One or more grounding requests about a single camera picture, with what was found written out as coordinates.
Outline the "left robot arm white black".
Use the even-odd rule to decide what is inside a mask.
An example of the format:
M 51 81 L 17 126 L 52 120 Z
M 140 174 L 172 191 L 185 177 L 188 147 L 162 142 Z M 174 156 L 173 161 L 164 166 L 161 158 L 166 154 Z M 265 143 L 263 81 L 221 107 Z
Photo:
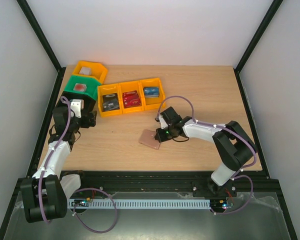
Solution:
M 66 215 L 68 200 L 81 186 L 81 178 L 79 174 L 62 177 L 61 172 L 76 142 L 75 135 L 81 128 L 96 125 L 97 111 L 64 105 L 56 107 L 52 117 L 54 124 L 49 131 L 46 156 L 39 169 L 20 186 L 25 218 L 29 223 L 50 222 Z

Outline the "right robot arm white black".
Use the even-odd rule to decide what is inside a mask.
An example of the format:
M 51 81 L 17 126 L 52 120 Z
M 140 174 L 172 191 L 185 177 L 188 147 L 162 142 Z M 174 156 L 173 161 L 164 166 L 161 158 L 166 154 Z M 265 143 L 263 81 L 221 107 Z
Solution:
M 160 128 L 156 129 L 154 138 L 160 143 L 183 137 L 215 144 L 221 164 L 207 180 L 208 191 L 214 196 L 225 191 L 226 183 L 248 167 L 250 159 L 253 164 L 257 161 L 256 145 L 236 121 L 215 124 L 192 116 L 182 118 L 173 107 L 158 113 L 155 120 L 160 123 Z

